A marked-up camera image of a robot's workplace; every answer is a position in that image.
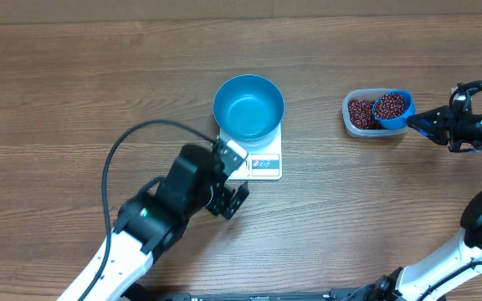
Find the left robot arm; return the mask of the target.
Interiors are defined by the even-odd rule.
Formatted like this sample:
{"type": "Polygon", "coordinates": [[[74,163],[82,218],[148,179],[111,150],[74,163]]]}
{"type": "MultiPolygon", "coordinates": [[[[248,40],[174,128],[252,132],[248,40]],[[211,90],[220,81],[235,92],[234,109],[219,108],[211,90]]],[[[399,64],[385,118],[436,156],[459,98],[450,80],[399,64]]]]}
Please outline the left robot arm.
{"type": "Polygon", "coordinates": [[[121,206],[95,257],[60,299],[117,300],[182,237],[196,212],[231,219],[249,189],[225,181],[247,157],[233,140],[210,150],[183,146],[167,176],[152,179],[121,206]]]}

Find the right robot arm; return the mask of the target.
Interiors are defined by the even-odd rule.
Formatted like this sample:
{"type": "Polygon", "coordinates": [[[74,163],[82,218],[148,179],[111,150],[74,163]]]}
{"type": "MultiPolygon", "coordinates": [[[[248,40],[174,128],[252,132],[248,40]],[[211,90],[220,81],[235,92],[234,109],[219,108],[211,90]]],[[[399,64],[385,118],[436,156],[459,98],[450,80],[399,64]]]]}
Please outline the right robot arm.
{"type": "MultiPolygon", "coordinates": [[[[482,80],[459,84],[447,105],[407,118],[408,127],[453,153],[482,151],[482,115],[471,109],[482,80]]],[[[446,293],[482,274],[482,190],[470,201],[460,229],[422,261],[398,268],[359,288],[350,300],[442,300],[446,293]]]]}

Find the blue plastic measuring scoop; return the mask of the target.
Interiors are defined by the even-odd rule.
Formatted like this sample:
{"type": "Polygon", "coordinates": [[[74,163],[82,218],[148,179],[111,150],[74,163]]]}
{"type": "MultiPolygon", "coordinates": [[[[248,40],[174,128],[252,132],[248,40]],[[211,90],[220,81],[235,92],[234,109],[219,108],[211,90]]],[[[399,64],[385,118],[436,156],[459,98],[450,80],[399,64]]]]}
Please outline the blue plastic measuring scoop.
{"type": "Polygon", "coordinates": [[[401,135],[409,130],[408,117],[417,114],[409,91],[393,89],[380,96],[372,106],[372,116],[383,130],[401,135]]]}

